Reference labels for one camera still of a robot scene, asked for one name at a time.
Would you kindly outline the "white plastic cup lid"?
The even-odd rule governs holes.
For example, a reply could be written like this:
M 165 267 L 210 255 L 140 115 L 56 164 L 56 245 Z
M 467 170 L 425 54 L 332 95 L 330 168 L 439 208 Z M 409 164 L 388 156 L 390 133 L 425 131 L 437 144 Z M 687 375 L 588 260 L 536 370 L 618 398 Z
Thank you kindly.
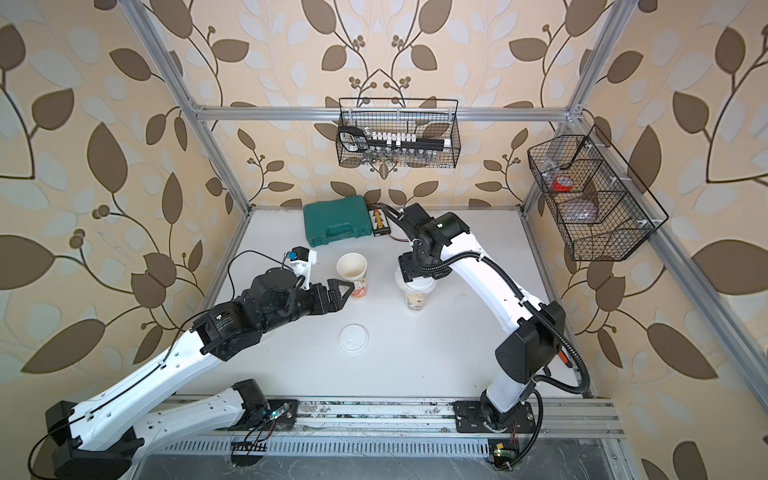
M 432 277 L 416 277 L 410 281 L 405 279 L 405 276 L 400 268 L 395 269 L 395 281 L 398 287 L 408 294 L 430 294 L 436 286 L 436 280 Z

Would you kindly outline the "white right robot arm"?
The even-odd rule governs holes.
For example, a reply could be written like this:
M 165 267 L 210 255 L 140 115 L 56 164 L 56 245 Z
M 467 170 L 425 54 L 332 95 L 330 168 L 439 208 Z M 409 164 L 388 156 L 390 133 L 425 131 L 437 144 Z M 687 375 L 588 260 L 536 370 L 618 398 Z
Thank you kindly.
M 429 215 L 420 205 L 396 209 L 385 203 L 368 208 L 384 231 L 396 225 L 409 251 L 398 258 L 395 279 L 406 306 L 421 310 L 437 282 L 458 274 L 496 316 L 506 338 L 495 349 L 500 371 L 481 393 L 476 421 L 489 431 L 512 429 L 516 415 L 526 411 L 529 396 L 538 397 L 540 383 L 573 395 L 586 395 L 591 378 L 582 356 L 566 338 L 565 311 L 543 303 L 521 287 L 481 246 L 470 227 L 456 214 Z

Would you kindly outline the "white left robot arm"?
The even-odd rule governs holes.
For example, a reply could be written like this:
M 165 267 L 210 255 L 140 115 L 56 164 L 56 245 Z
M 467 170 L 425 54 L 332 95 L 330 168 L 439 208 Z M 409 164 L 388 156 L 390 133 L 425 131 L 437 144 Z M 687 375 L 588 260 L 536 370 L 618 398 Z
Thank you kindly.
M 189 330 L 167 350 L 113 387 L 74 403 L 61 401 L 46 413 L 45 451 L 31 457 L 51 463 L 53 479 L 119 479 L 139 460 L 188 436 L 229 429 L 270 430 L 294 405 L 270 405 L 254 380 L 180 407 L 160 411 L 179 388 L 257 345 L 267 333 L 305 316 L 343 309 L 353 283 L 331 279 L 312 283 L 285 269 L 254 278 L 231 301 L 196 314 Z

